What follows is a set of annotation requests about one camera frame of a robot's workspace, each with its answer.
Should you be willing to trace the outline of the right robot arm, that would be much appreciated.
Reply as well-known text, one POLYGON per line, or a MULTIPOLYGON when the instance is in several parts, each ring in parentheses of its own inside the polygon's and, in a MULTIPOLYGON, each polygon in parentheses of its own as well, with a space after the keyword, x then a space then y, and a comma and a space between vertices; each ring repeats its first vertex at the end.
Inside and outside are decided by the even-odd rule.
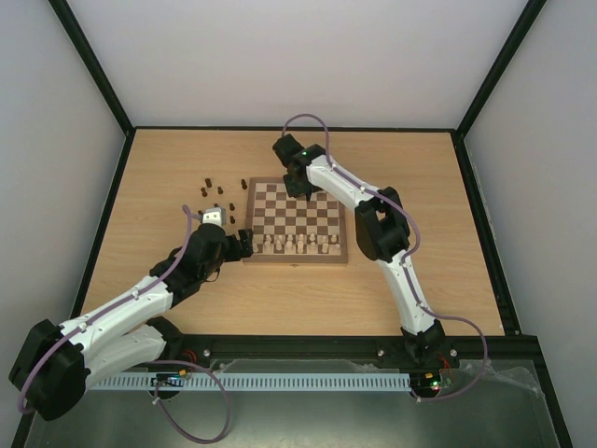
POLYGON ((438 356, 445 332, 414 271, 410 226, 397 191, 370 185, 343 169, 323 147, 303 147, 289 133, 272 150, 287 171, 284 182, 290 196, 309 200, 321 189, 354 212, 358 248, 382 270, 400 314, 405 351, 413 363, 429 364, 438 356))

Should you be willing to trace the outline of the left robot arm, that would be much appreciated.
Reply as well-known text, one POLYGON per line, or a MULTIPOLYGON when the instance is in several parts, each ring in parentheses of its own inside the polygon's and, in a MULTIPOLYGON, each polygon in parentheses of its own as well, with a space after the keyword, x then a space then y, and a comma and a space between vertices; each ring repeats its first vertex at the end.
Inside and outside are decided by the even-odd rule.
POLYGON ((181 247, 136 285, 104 305, 55 325, 44 319, 27 334, 8 379, 20 413, 51 421, 69 412, 88 389, 171 349, 175 328, 162 314, 196 294, 226 262, 253 254, 253 232, 228 234, 225 211, 209 208, 188 226, 181 247))

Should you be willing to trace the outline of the wooden chess board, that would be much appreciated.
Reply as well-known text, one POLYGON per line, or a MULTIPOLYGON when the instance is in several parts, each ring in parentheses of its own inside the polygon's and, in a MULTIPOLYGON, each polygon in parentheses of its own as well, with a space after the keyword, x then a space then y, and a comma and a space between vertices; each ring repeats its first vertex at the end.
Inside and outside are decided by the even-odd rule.
POLYGON ((274 177, 253 177, 248 183, 246 206, 246 224, 253 231, 253 243, 259 245, 259 253, 253 254, 248 261, 252 263, 305 265, 348 263, 348 243, 346 233, 344 205, 325 191, 315 192, 310 200, 290 198, 285 190, 284 181, 274 177), (315 235, 316 245, 309 246, 309 235, 315 235), (271 236, 272 254, 263 253, 266 235, 271 236), (285 253, 286 236, 292 234, 296 253, 285 253), (297 253, 297 239, 300 234, 307 238, 307 253, 297 253), (341 247, 339 255, 329 253, 329 239, 337 234, 341 247), (328 238, 328 253, 318 253, 318 237, 328 238), (284 239, 284 253, 275 254, 276 239, 284 239))

